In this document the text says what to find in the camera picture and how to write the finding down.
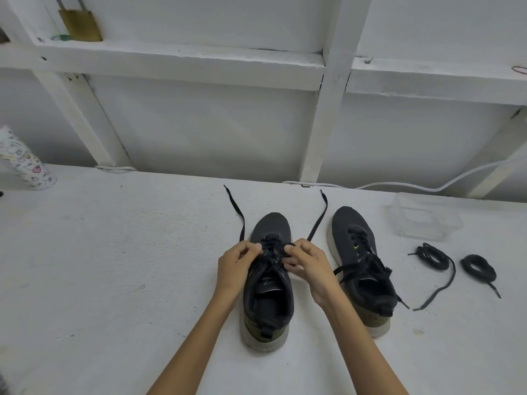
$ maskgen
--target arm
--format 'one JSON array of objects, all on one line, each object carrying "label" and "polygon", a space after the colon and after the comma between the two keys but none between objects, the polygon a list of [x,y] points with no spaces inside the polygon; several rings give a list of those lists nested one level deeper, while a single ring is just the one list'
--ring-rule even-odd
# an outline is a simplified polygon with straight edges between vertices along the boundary
[{"label": "arm", "polygon": [[333,328],[357,395],[408,395],[340,288],[326,254],[305,239],[286,245],[286,269],[309,283]]},{"label": "arm", "polygon": [[221,327],[243,289],[251,262],[260,251],[260,244],[242,241],[218,260],[212,299],[147,395],[194,395],[198,391]]}]

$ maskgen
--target shoe tongue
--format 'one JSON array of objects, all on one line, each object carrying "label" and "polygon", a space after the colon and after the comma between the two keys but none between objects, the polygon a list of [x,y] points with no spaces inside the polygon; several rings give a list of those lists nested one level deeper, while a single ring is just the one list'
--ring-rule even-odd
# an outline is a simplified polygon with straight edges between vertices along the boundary
[{"label": "shoe tongue", "polygon": [[256,284],[257,294],[265,294],[266,292],[283,290],[284,288],[281,285],[280,279],[276,276],[276,274],[272,273],[264,273],[264,275],[260,277],[260,280],[258,280],[258,284]]}]

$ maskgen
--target clear plastic container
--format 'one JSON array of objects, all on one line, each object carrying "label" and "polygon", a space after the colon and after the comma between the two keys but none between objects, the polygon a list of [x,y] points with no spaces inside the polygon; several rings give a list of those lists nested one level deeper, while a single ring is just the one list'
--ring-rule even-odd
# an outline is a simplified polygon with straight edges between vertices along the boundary
[{"label": "clear plastic container", "polygon": [[420,194],[395,194],[388,220],[398,235],[435,241],[463,227],[459,213],[446,199]]}]

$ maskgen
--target right hand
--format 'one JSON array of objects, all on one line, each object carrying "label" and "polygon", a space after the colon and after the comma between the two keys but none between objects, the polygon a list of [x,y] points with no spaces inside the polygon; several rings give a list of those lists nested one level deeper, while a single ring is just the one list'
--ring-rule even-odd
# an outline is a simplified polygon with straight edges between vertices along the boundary
[{"label": "right hand", "polygon": [[282,258],[288,272],[306,280],[311,289],[313,300],[324,307],[334,294],[342,289],[326,258],[326,253],[306,239],[299,239],[293,245],[286,245],[285,251],[290,258]]}]

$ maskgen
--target left hand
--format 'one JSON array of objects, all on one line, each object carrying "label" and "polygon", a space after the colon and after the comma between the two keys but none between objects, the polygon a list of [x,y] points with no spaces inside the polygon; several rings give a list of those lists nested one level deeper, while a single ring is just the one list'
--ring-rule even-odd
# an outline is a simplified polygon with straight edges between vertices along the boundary
[{"label": "left hand", "polygon": [[261,251],[261,244],[249,241],[242,241],[225,251],[218,259],[218,279],[214,296],[226,297],[234,307],[234,302],[245,285],[249,266]]}]

